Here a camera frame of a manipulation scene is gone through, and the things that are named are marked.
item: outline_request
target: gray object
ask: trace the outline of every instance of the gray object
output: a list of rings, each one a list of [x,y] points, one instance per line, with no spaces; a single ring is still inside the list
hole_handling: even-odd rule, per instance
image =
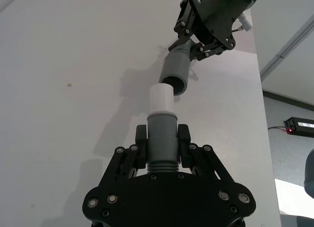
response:
[[[238,28],[238,30],[245,30],[245,31],[249,31],[252,29],[252,25],[251,23],[247,20],[246,16],[241,13],[240,16],[238,17],[238,20],[241,22],[242,26],[240,26]]]
[[[229,194],[227,194],[227,193],[225,193],[225,192],[222,192],[222,191],[220,191],[219,192],[219,197],[221,198],[221,199],[223,199],[224,201],[228,201],[229,200]]]
[[[175,47],[164,60],[159,83],[173,87],[174,95],[183,94],[187,88],[188,73],[190,70],[190,48],[192,42]]]
[[[95,207],[97,206],[98,200],[97,199],[91,199],[90,201],[88,201],[88,207]]]
[[[110,195],[107,199],[108,203],[115,203],[118,200],[118,197],[116,195]]]
[[[314,219],[303,216],[280,215],[282,227],[313,227]]]
[[[155,113],[148,121],[148,173],[178,171],[177,117]]]
[[[304,189],[308,195],[314,198],[314,149],[306,159]]]

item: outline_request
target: metal pin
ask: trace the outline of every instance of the metal pin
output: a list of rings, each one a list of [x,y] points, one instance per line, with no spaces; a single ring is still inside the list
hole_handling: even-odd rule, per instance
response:
[[[123,148],[118,148],[116,151],[117,151],[117,153],[121,153],[121,152],[123,152]]]
[[[229,200],[229,194],[227,194],[226,192],[220,191],[218,195],[219,195],[219,197],[220,197],[221,199],[223,199],[224,201]]]
[[[107,202],[108,203],[115,203],[116,201],[118,200],[118,197],[114,194],[110,195],[108,198],[107,198]]]
[[[98,203],[97,199],[91,199],[91,200],[88,201],[87,206],[88,207],[95,207],[97,205],[97,203]]]
[[[132,150],[132,151],[136,151],[137,149],[138,149],[137,146],[132,146],[132,147],[131,147],[131,150]]]
[[[239,194],[239,199],[243,203],[250,203],[250,197],[247,194]]]

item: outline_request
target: bolt head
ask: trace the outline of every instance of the bolt head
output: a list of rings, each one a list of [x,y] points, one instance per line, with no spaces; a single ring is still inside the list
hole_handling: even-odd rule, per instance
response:
[[[233,214],[236,214],[237,213],[237,208],[235,206],[230,206],[229,207],[229,211]]]
[[[247,194],[239,194],[239,199],[243,203],[250,203],[251,199]]]
[[[117,200],[118,200],[118,197],[114,194],[109,195],[109,197],[107,198],[108,203],[115,203]]]
[[[137,146],[132,146],[132,147],[131,147],[131,150],[132,150],[132,151],[137,151],[137,150],[138,150],[138,147],[137,147]]]
[[[190,145],[190,149],[195,150],[195,149],[196,149],[196,146],[193,145],[193,144],[191,144],[191,145]]]
[[[88,207],[95,207],[95,206],[97,206],[97,203],[98,203],[97,199],[91,199],[91,200],[88,201],[87,206]]]
[[[152,175],[150,176],[150,179],[157,179],[157,176],[156,176],[155,174],[152,174]]]
[[[204,147],[204,150],[205,150],[205,151],[210,151],[211,148],[210,148],[209,146],[205,146],[205,147]]]
[[[108,209],[103,210],[103,212],[102,212],[102,217],[106,218],[106,217],[108,217],[109,215],[110,215],[110,212],[109,212]]]
[[[226,192],[223,192],[223,191],[220,191],[219,192],[219,197],[221,198],[221,199],[223,199],[224,201],[228,201],[229,200],[229,194],[227,194]]]
[[[116,151],[117,151],[117,153],[121,153],[121,152],[123,152],[123,148],[118,148]]]

